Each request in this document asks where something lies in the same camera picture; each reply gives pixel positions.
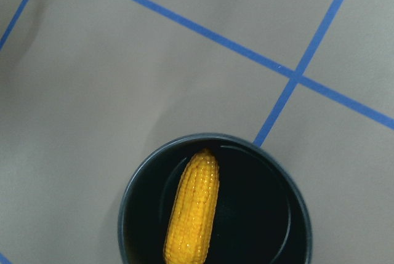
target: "corn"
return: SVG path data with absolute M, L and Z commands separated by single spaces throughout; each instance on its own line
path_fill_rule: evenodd
M 164 243 L 166 264 L 204 263 L 219 190 L 219 166 L 208 149 L 196 153 L 180 178 Z

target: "blue line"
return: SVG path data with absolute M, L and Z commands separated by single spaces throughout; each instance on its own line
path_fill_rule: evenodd
M 373 119 L 380 124 L 383 124 L 391 130 L 394 130 L 394 118 L 390 118 L 383 113 L 373 110 L 372 108 L 361 104 L 360 102 L 357 102 L 356 100 L 353 100 L 339 92 L 336 92 L 329 87 L 326 87 L 310 78 L 306 78 L 305 76 L 302 76 L 300 78 L 300 84 L 311 90 L 314 90 L 321 95 L 324 95 L 327 98 L 330 98 L 337 103 L 346 106 L 351 110 L 354 110 L 370 119 Z
M 294 71 L 291 70 L 290 68 L 281 65 L 279 63 L 274 62 L 273 60 L 264 57 L 263 55 L 260 55 L 256 52 L 254 52 L 253 50 L 250 50 L 244 46 L 241 46 L 240 44 L 237 44 L 234 41 L 231 41 L 228 38 L 225 38 L 215 32 L 213 32 L 212 30 L 209 30 L 179 14 L 176 14 L 175 12 L 166 9 L 163 6 L 160 6 L 159 4 L 154 3 L 153 1 L 150 0 L 132 0 L 138 4 L 140 4 L 141 6 L 144 6 L 178 24 L 183 25 L 184 27 L 197 32 L 198 34 L 220 44 L 221 46 L 226 47 L 227 49 L 230 49 L 246 58 L 249 58 L 250 60 L 257 62 L 261 65 L 266 66 L 267 68 L 282 74 L 283 76 L 286 76 L 288 78 L 290 78 Z
M 0 264 L 11 264 L 11 262 L 0 253 Z
M 302 56 L 297 68 L 294 72 L 294 77 L 291 77 L 289 82 L 284 87 L 282 94 L 279 96 L 278 101 L 276 102 L 275 106 L 273 107 L 270 115 L 265 120 L 263 126 L 261 127 L 260 131 L 257 133 L 257 136 L 253 143 L 257 146 L 261 146 L 268 134 L 270 133 L 274 123 L 278 119 L 279 115 L 283 111 L 284 106 L 286 105 L 287 101 L 289 100 L 290 96 L 292 95 L 294 89 L 297 86 L 297 82 L 302 77 L 303 73 L 307 69 L 309 63 L 311 62 L 316 50 L 319 48 L 321 41 L 324 38 L 329 26 L 331 25 L 333 19 L 338 13 L 340 5 L 344 0 L 333 0 L 329 9 L 326 12 L 323 20 L 320 23 L 320 26 L 316 30 L 315 35 L 313 36 L 311 42 L 309 43 L 304 55 Z
M 9 37 L 12 29 L 14 28 L 15 24 L 17 23 L 19 16 L 23 12 L 23 9 L 25 8 L 28 1 L 29 0 L 22 0 L 22 2 L 20 3 L 17 11 L 15 12 L 14 16 L 12 17 L 10 23 L 8 24 L 6 31 L 4 32 L 4 34 L 2 35 L 2 37 L 0 39 L 0 50 L 2 49 L 3 45 L 6 43 L 7 38 Z

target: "floor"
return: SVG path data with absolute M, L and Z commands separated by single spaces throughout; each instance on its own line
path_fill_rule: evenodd
M 220 132 L 271 154 L 313 263 L 394 263 L 394 0 L 0 0 L 0 263 L 121 263 L 137 166 Z

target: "black bowl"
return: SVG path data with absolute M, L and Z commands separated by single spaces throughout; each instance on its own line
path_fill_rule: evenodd
M 187 162 L 209 148 L 219 163 L 219 196 L 205 264 L 307 264 L 312 229 L 300 191 L 266 152 L 237 137 L 194 134 L 142 162 L 125 190 L 118 221 L 124 264 L 160 264 L 175 192 Z

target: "bowl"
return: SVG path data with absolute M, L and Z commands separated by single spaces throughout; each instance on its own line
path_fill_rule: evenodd
M 307 264 L 312 228 L 289 174 L 264 150 L 238 137 L 177 138 L 150 154 L 124 192 L 118 242 L 124 264 L 164 263 L 163 245 L 180 176 L 209 148 L 219 163 L 219 194 L 205 264 Z

